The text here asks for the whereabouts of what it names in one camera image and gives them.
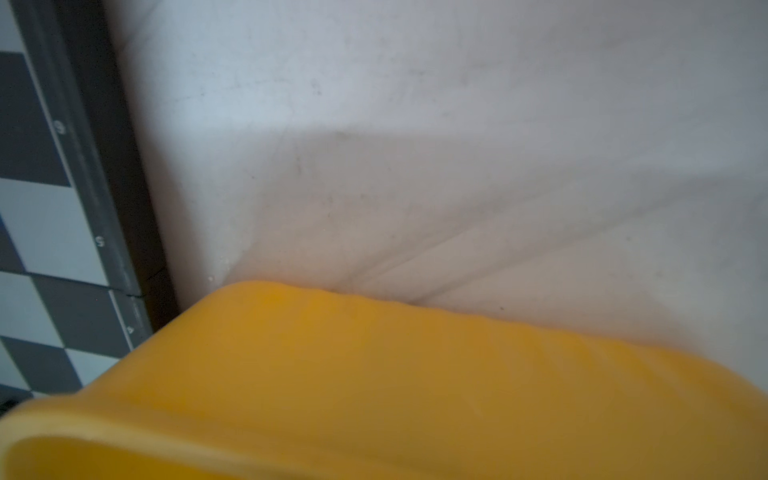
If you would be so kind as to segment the yellow tray with black pieces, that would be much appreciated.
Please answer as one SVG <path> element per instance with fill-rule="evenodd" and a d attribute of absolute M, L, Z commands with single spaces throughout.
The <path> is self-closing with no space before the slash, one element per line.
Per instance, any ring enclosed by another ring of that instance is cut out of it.
<path fill-rule="evenodd" d="M 679 351 L 269 282 L 1 420 L 5 479 L 763 479 L 767 397 Z"/>

